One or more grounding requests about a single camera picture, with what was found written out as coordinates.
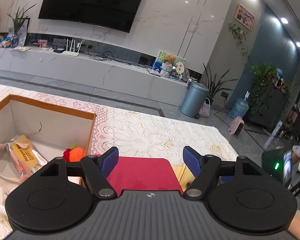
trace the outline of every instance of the silver bolt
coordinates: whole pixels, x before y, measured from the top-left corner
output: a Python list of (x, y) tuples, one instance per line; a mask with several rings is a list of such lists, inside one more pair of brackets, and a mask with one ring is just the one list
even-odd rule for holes
[(196, 188), (189, 189), (186, 193), (189, 197), (199, 197), (202, 194), (201, 190)]
[(98, 193), (101, 197), (111, 197), (114, 194), (114, 191), (110, 188), (103, 188), (99, 190)]

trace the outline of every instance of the teddy bear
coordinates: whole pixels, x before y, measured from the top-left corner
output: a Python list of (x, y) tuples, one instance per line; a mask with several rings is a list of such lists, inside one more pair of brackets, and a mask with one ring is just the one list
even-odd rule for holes
[(172, 66), (173, 62), (176, 60), (176, 57), (173, 56), (172, 54), (167, 54), (166, 57), (163, 59), (163, 62), (166, 65)]

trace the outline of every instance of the bag handle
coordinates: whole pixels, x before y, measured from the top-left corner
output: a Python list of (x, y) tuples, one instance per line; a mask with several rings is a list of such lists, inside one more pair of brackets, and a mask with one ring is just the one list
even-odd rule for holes
[[(209, 101), (209, 105), (211, 105), (211, 104), (210, 104), (210, 99), (209, 99), (209, 98), (206, 98), (206, 99), (208, 99), (208, 101)], [(204, 102), (206, 102), (206, 99), (204, 100)]]

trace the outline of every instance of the glass vase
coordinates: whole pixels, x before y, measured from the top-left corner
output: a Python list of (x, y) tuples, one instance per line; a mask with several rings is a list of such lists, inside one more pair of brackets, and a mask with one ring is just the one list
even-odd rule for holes
[(18, 46), (18, 44), (19, 44), (18, 34), (13, 34), (13, 36), (11, 37), (11, 47), (15, 48), (16, 46)]

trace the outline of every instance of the open box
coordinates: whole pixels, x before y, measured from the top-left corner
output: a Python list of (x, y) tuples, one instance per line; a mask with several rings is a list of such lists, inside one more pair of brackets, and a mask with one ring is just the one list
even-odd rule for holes
[[(95, 118), (94, 113), (8, 95), (0, 101), (0, 143), (26, 135), (48, 161), (73, 144), (89, 154)], [(19, 178), (9, 153), (0, 150), (0, 186), (10, 190)], [(69, 180), (81, 183), (78, 177)]]

